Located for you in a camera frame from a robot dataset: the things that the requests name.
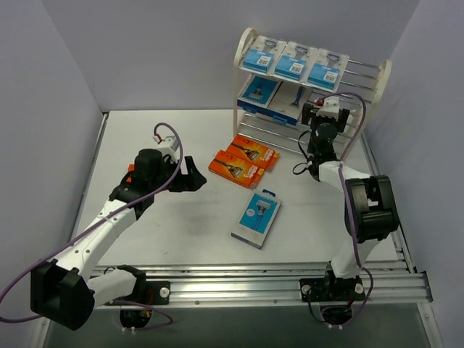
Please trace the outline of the grey Harry's box blue razor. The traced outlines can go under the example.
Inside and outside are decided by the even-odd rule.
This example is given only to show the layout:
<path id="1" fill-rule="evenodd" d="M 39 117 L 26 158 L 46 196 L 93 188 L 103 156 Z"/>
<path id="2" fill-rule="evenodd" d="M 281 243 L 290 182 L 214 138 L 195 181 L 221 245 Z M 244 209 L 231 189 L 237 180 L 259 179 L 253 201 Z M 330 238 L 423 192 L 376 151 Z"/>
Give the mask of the grey Harry's box blue razor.
<path id="1" fill-rule="evenodd" d="M 311 93 L 310 87 L 282 82 L 268 105 L 270 116 L 281 123 L 295 126 Z"/>

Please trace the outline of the white Gillette Skinguard razor pack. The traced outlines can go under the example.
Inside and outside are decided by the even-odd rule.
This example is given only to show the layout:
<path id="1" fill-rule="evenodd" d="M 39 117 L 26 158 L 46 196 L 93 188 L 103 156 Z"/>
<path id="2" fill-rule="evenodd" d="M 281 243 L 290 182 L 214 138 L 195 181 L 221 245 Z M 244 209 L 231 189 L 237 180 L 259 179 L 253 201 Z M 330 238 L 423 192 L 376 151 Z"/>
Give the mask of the white Gillette Skinguard razor pack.
<path id="1" fill-rule="evenodd" d="M 328 49 L 318 49 L 315 62 L 309 71 L 310 86 L 336 92 L 349 61 L 349 55 Z"/>

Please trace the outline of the clear Gillette blister pack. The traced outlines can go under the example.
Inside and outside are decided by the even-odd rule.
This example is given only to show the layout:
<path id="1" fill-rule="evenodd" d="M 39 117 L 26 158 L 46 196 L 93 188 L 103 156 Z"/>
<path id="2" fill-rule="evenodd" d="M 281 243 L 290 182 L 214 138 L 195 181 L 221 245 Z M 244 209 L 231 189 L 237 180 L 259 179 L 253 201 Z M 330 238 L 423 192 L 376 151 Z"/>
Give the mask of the clear Gillette blister pack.
<path id="1" fill-rule="evenodd" d="M 273 74 L 294 81 L 302 81 L 307 69 L 312 67 L 318 48 L 289 41 L 280 55 Z"/>
<path id="2" fill-rule="evenodd" d="M 241 66 L 248 70 L 267 74 L 285 47 L 285 41 L 258 36 L 244 55 Z"/>

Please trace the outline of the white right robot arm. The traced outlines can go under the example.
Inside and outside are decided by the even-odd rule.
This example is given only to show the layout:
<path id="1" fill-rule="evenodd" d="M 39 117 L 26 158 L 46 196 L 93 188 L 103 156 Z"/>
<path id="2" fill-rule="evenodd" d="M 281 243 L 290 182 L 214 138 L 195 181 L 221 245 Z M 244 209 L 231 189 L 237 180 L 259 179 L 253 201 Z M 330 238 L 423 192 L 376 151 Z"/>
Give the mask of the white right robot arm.
<path id="1" fill-rule="evenodd" d="M 350 111 L 337 98 L 306 103 L 302 123 L 309 126 L 306 147 L 300 150 L 304 171 L 344 195 L 344 223 L 349 234 L 339 253 L 328 263 L 321 279 L 307 285 L 308 301 L 352 302 L 365 298 L 360 273 L 373 249 L 399 227 L 399 215 L 386 175 L 361 173 L 347 166 L 347 151 L 337 154 L 336 137 L 344 130 Z"/>

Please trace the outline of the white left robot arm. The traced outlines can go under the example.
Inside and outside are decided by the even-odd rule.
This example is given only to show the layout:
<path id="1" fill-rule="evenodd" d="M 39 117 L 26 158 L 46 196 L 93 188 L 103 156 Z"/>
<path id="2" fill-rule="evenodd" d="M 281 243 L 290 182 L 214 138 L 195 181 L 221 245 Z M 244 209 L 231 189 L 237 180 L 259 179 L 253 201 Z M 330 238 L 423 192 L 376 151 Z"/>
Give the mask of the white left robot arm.
<path id="1" fill-rule="evenodd" d="M 110 302 L 148 305 L 153 300 L 145 272 L 119 265 L 92 277 L 94 268 L 120 235 L 154 204 L 156 194 L 195 192 L 207 182 L 191 156 L 181 171 L 175 152 L 142 149 L 133 169 L 112 190 L 89 227 L 61 252 L 48 257 L 30 272 L 30 308 L 38 315 L 79 329 L 93 310 Z"/>

